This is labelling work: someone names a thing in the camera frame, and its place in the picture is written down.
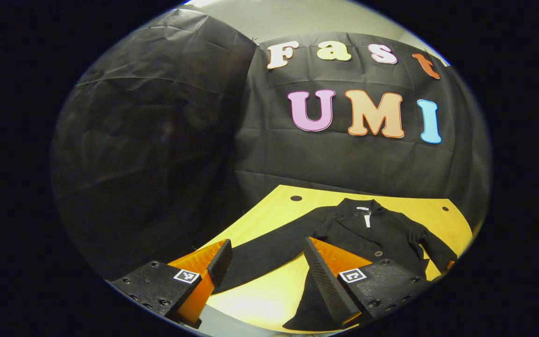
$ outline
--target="black fabric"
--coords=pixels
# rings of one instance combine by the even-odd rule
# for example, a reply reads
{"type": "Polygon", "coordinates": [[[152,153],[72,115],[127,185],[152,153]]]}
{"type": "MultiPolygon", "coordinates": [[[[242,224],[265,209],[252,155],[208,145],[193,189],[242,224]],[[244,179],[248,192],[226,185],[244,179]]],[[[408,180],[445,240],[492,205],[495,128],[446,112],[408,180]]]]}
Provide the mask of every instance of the black fabric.
{"type": "MultiPolygon", "coordinates": [[[[389,258],[423,277],[429,260],[424,258],[420,244],[439,271],[446,271],[449,262],[457,260],[455,252],[442,240],[406,215],[385,209],[376,200],[345,198],[338,206],[318,207],[278,229],[234,247],[226,277],[214,293],[250,282],[289,262],[304,250],[306,237],[314,237],[370,261],[389,258]],[[370,210],[369,228],[357,207],[370,210]]],[[[308,274],[297,315],[284,325],[285,328],[308,331],[338,328],[326,318],[329,317],[328,309],[313,283],[308,274]]]]}
{"type": "Polygon", "coordinates": [[[235,135],[233,169],[246,208],[261,201],[276,186],[291,185],[394,197],[448,198],[475,229],[488,206],[491,154],[481,109],[460,75],[425,51],[387,38],[329,32],[293,35],[264,41],[248,72],[242,115],[235,135]],[[351,59],[323,60],[322,41],[344,43],[351,59]],[[267,69],[268,46],[297,41],[286,66],[267,69]],[[372,59],[369,44],[387,45],[396,64],[372,59]],[[425,56],[440,75],[430,77],[413,58],[425,56]],[[320,116],[319,89],[334,90],[333,118],[327,129],[306,132],[291,116],[291,92],[306,91],[309,119],[320,116]],[[402,96],[405,136],[392,139],[378,133],[352,136],[351,102],[346,90],[364,90],[379,104],[382,95],[402,96]],[[442,141],[421,139],[423,115],[417,100],[438,105],[442,141]]]}
{"type": "Polygon", "coordinates": [[[54,196],[104,278],[188,254],[242,215],[217,191],[230,183],[256,47],[208,15],[174,9],[111,47],[69,94],[51,147],[54,196]]]}

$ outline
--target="yellow table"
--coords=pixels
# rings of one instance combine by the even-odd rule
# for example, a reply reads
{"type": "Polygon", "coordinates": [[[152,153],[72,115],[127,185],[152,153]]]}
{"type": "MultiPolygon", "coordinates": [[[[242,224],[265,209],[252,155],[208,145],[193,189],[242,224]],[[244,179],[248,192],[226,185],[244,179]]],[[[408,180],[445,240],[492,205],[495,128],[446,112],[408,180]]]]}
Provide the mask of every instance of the yellow table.
{"type": "MultiPolygon", "coordinates": [[[[464,252],[472,239],[467,221],[455,205],[447,199],[364,196],[280,185],[242,218],[203,247],[223,239],[230,239],[233,247],[242,245],[305,215],[312,209],[338,205],[343,198],[374,199],[386,209],[404,213],[411,220],[423,224],[440,237],[458,256],[464,252]],[[302,200],[293,201],[291,196],[300,196],[302,200]]],[[[282,328],[282,324],[290,320],[297,311],[308,269],[305,256],[301,253],[294,260],[263,277],[212,295],[207,305],[260,328],[308,333],[310,331],[282,328]]],[[[438,275],[440,272],[430,261],[426,269],[427,278],[432,280],[438,275]]]]}

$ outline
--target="foam letter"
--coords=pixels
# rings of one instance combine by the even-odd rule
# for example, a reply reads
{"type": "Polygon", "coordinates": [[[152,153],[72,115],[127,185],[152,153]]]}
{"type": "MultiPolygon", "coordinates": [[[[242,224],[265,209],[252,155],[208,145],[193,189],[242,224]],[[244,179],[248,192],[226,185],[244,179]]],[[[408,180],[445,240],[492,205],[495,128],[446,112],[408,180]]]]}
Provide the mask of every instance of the foam letter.
{"type": "Polygon", "coordinates": [[[323,60],[350,60],[351,54],[346,50],[346,45],[338,41],[323,41],[317,47],[321,49],[317,51],[317,56],[323,60]]]}
{"type": "Polygon", "coordinates": [[[405,132],[401,124],[401,102],[402,96],[392,92],[385,93],[380,101],[380,105],[372,102],[371,98],[363,90],[347,90],[344,93],[353,105],[353,125],[349,128],[349,134],[353,136],[365,136],[367,128],[364,120],[367,121],[372,134],[380,132],[382,124],[386,124],[382,134],[390,138],[402,138],[405,132]]]}
{"type": "Polygon", "coordinates": [[[390,48],[383,44],[370,44],[367,49],[371,51],[371,57],[380,63],[395,64],[398,62],[396,56],[392,55],[390,48]]]}
{"type": "Polygon", "coordinates": [[[426,143],[438,144],[442,142],[442,138],[438,134],[438,121],[436,119],[436,103],[426,100],[417,101],[417,105],[423,111],[423,133],[421,139],[426,143]]]}
{"type": "Polygon", "coordinates": [[[269,64],[268,69],[280,68],[281,66],[286,66],[288,61],[284,59],[286,56],[287,59],[292,57],[292,49],[298,48],[299,43],[297,41],[290,41],[286,43],[280,43],[275,45],[270,45],[268,47],[269,54],[269,64]]]}
{"type": "Polygon", "coordinates": [[[434,64],[432,64],[432,62],[427,60],[425,56],[421,54],[413,54],[413,57],[419,61],[419,64],[421,64],[421,67],[428,75],[434,77],[434,79],[437,79],[437,80],[440,79],[440,75],[438,75],[436,71],[432,70],[432,66],[434,64]]]}
{"type": "Polygon", "coordinates": [[[320,132],[332,124],[332,97],[336,93],[333,90],[317,90],[315,96],[319,97],[321,106],[321,117],[317,121],[312,121],[306,114],[306,99],[309,93],[306,91],[295,91],[288,94],[288,99],[292,104],[292,119],[295,125],[306,132],[320,132]]]}

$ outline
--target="black jacket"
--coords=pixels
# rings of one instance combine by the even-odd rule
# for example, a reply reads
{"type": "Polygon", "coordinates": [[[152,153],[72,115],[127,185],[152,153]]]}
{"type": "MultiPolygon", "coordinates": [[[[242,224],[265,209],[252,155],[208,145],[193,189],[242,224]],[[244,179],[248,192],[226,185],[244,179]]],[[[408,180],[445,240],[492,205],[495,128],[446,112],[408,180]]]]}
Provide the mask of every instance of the black jacket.
{"type": "MultiPolygon", "coordinates": [[[[303,251],[306,237],[314,237],[370,261],[389,258],[423,277],[429,260],[424,259],[420,243],[440,271],[457,260],[455,252],[442,240],[406,215],[389,211],[375,200],[345,198],[337,206],[318,207],[235,247],[226,277],[214,293],[245,284],[286,264],[303,251]],[[364,215],[369,215],[369,228],[364,215]]],[[[308,331],[338,328],[330,322],[327,307],[308,273],[297,313],[284,327],[308,331]]]]}

